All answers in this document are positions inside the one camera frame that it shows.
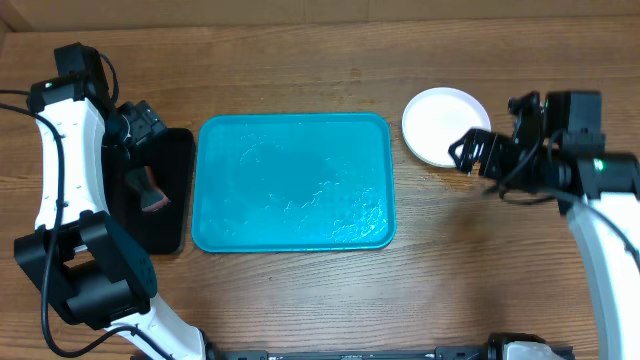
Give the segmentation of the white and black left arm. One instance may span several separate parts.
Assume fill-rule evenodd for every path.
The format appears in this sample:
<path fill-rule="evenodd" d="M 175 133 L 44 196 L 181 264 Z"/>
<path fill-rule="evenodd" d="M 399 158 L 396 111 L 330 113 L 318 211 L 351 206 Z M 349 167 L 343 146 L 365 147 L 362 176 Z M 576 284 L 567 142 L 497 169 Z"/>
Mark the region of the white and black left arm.
<path fill-rule="evenodd" d="M 14 257 L 41 295 L 41 314 L 119 335 L 145 359 L 212 359 L 215 346 L 161 298 L 153 255 L 184 245 L 195 141 L 144 101 L 120 102 L 98 50 L 54 52 L 57 76 L 27 92 L 43 151 L 35 229 Z"/>

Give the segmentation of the white plate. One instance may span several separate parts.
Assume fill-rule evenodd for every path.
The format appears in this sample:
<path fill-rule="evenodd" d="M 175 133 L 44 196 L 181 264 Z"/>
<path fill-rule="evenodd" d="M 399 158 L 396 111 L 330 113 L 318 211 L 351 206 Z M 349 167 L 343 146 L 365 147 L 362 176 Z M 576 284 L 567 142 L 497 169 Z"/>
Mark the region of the white plate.
<path fill-rule="evenodd" d="M 423 162 L 454 168 L 449 147 L 471 129 L 491 131 L 489 115 L 468 93 L 450 87 L 417 94 L 405 107 L 401 130 L 409 150 Z"/>

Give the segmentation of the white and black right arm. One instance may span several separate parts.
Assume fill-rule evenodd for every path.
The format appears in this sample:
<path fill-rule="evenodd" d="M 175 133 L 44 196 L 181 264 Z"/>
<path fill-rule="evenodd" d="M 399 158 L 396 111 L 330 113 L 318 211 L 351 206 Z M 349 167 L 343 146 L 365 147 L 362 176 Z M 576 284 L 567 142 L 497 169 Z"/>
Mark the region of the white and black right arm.
<path fill-rule="evenodd" d="M 638 159 L 606 151 L 598 91 L 531 92 L 508 110 L 512 135 L 468 130 L 449 146 L 455 167 L 493 180 L 490 194 L 557 201 L 582 257 L 600 358 L 638 358 Z"/>

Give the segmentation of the green and pink sponge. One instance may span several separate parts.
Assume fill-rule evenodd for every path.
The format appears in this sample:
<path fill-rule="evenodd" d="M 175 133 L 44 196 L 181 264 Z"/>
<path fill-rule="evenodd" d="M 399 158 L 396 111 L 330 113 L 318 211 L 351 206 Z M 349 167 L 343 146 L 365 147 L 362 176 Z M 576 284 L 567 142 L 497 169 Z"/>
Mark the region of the green and pink sponge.
<path fill-rule="evenodd" d="M 170 202 L 167 195 L 157 185 L 149 166 L 129 170 L 125 174 L 125 182 L 139 195 L 140 207 L 143 212 L 155 212 Z"/>

